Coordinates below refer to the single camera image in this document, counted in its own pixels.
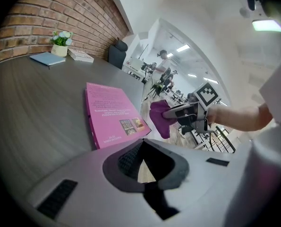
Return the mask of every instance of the potted plant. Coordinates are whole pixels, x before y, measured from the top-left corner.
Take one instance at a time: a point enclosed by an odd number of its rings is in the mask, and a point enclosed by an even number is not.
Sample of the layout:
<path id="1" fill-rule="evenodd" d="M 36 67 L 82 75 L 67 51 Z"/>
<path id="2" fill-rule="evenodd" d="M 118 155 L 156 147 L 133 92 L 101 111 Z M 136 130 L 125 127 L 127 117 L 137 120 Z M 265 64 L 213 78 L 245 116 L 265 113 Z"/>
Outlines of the potted plant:
<path id="1" fill-rule="evenodd" d="M 57 35 L 57 32 L 54 31 L 51 39 L 51 43 L 53 44 L 51 53 L 65 57 L 67 55 L 68 45 L 71 45 L 72 43 L 72 35 L 72 32 L 67 31 L 60 32 L 60 34 Z"/>

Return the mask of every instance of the black chair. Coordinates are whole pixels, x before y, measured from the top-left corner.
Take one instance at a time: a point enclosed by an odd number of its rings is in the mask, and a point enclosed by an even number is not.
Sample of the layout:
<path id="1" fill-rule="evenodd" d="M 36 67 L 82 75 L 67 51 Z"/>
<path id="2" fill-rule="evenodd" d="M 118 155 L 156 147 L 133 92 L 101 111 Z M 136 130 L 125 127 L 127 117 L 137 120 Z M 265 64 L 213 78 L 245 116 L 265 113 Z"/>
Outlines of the black chair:
<path id="1" fill-rule="evenodd" d="M 110 45 L 108 62 L 119 69 L 122 69 L 123 61 L 126 58 L 128 46 L 121 40 L 118 40 L 115 45 Z"/>

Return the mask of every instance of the blue notebook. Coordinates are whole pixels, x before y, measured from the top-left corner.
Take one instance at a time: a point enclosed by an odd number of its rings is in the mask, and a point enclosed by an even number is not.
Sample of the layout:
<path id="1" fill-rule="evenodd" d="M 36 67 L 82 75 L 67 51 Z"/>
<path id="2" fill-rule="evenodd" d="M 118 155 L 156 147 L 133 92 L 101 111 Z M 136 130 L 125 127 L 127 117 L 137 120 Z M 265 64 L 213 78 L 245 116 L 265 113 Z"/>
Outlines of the blue notebook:
<path id="1" fill-rule="evenodd" d="M 65 58 L 57 55 L 53 55 L 49 52 L 45 52 L 37 55 L 30 55 L 30 58 L 47 66 L 51 66 L 66 61 Z"/>

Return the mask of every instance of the book cover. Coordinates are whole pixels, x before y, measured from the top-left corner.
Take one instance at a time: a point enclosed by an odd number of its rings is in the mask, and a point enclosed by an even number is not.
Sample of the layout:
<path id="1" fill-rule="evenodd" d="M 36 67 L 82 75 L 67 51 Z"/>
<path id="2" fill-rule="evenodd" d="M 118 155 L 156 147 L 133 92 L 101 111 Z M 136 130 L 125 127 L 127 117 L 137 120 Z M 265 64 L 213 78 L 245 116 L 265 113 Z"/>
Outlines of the book cover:
<path id="1" fill-rule="evenodd" d="M 87 53 L 79 50 L 68 49 L 69 55 L 76 61 L 93 62 L 94 58 Z"/>
<path id="2" fill-rule="evenodd" d="M 97 148 L 139 139 L 151 132 L 120 88 L 87 83 L 86 103 Z"/>
<path id="3" fill-rule="evenodd" d="M 46 66 L 51 66 L 51 65 L 66 61 L 65 58 L 51 54 L 49 52 L 40 53 L 40 54 L 36 54 L 36 55 L 30 55 L 30 58 L 35 61 L 38 61 L 42 64 L 45 64 Z"/>

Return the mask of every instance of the white pot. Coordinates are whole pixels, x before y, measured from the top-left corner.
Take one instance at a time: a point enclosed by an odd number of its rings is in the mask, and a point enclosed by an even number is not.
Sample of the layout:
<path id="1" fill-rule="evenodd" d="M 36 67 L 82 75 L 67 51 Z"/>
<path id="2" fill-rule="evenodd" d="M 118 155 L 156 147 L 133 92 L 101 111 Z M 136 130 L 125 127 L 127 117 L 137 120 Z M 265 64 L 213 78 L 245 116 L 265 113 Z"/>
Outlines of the white pot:
<path id="1" fill-rule="evenodd" d="M 55 54 L 61 57 L 65 57 L 68 52 L 68 46 L 60 46 L 54 44 L 51 50 L 51 54 Z"/>

